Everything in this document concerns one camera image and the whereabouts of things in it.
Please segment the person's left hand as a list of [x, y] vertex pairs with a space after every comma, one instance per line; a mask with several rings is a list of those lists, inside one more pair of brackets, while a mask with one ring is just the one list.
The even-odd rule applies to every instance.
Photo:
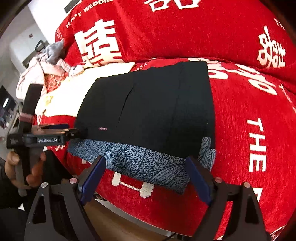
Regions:
[[42, 183], [43, 166], [46, 161], [45, 153], [41, 153], [39, 160], [31, 169], [31, 173], [26, 177], [28, 185], [22, 184], [16, 179], [16, 167], [19, 166], [20, 158], [17, 153], [10, 151], [7, 155], [4, 170], [6, 176], [9, 178], [11, 183], [20, 189], [31, 189], [36, 188]]

